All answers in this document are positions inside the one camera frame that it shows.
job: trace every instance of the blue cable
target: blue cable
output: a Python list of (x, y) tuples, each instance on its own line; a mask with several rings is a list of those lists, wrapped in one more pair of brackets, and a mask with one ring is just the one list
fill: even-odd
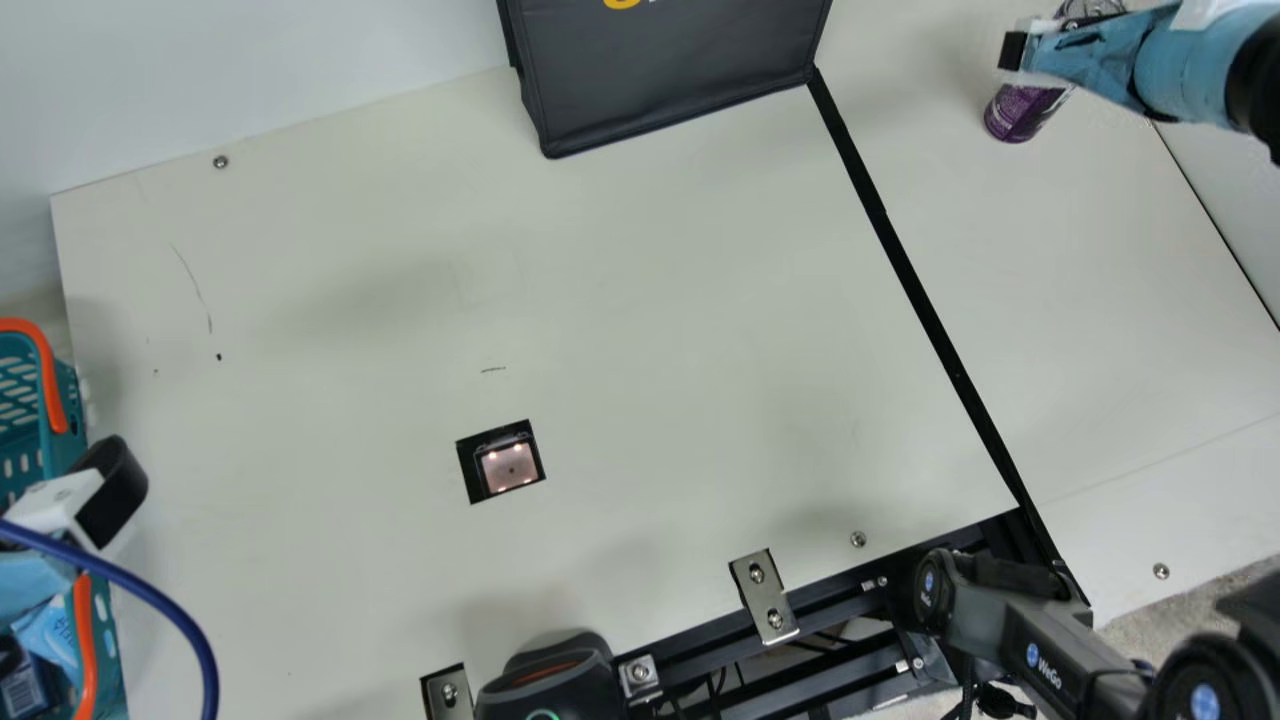
[(182, 634), (187, 637), (187, 642), (191, 643), (191, 648), (196, 651), (196, 659), (200, 661), (200, 673), (205, 680), (205, 702), (200, 711), (201, 720), (215, 720), (218, 717), (218, 661), (214, 660), (214, 648), (209, 647), (209, 641), (205, 638), (205, 633), (200, 629), (200, 625), (177, 602), (169, 600), (168, 596), (154, 585), (119, 565), (108, 562), (101, 557), (90, 555), (78, 547), (55, 541), (47, 536), (33, 533), (8, 520), (0, 519), (0, 539), (44, 552), (76, 568), (83, 568), (95, 575), (120, 585), (160, 611), (161, 615), (182, 630)]

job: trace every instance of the white wall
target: white wall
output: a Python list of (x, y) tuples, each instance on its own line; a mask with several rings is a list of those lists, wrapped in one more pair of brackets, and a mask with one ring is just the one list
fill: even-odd
[(1210, 126), (1161, 126), (1174, 158), (1272, 316), (1280, 316), (1280, 167), (1257, 140)]
[(0, 0), (0, 304), (50, 193), (504, 63), (494, 0)]

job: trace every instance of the orange handle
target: orange handle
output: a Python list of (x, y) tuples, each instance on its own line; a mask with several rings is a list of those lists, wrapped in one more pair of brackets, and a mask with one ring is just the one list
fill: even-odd
[(76, 634), (79, 635), (81, 662), (84, 665), (84, 687), (73, 720), (91, 720), (97, 705), (97, 648), (93, 646), (93, 579), (83, 574), (72, 588), (76, 606)]
[(0, 333), (20, 333), (36, 343), (40, 355), (40, 384), (45, 392), (45, 411), (49, 414), (49, 427), (58, 434), (67, 432), (67, 414), (63, 411), (63, 396), (58, 392), (58, 369), (54, 365), (54, 351), (49, 347), (45, 333), (35, 323), (20, 318), (0, 318)]

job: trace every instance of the screw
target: screw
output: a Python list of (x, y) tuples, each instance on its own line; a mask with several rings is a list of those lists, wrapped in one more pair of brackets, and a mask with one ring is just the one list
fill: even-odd
[(631, 679), (637, 683), (648, 680), (650, 674), (649, 666), (645, 665), (644, 662), (636, 662), (635, 665), (632, 665), (630, 673), (631, 673)]

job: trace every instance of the adjacent white table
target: adjacent white table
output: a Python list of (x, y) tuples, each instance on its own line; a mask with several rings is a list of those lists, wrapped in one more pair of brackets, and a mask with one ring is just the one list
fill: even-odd
[(1280, 333), (1144, 119), (1078, 92), (987, 136), (1001, 33), (1042, 10), (836, 3), (818, 64), (1106, 620), (1280, 552)]
[[(1015, 505), (806, 90), (558, 161), (518, 97), (494, 70), (54, 199), (91, 429), (152, 479), (128, 561), (229, 717), (417, 720), (454, 662), (741, 607), (756, 550), (799, 587)], [(525, 418), (548, 479), (470, 505), (454, 441)], [(134, 716), (191, 714), (182, 641), (122, 614)]]

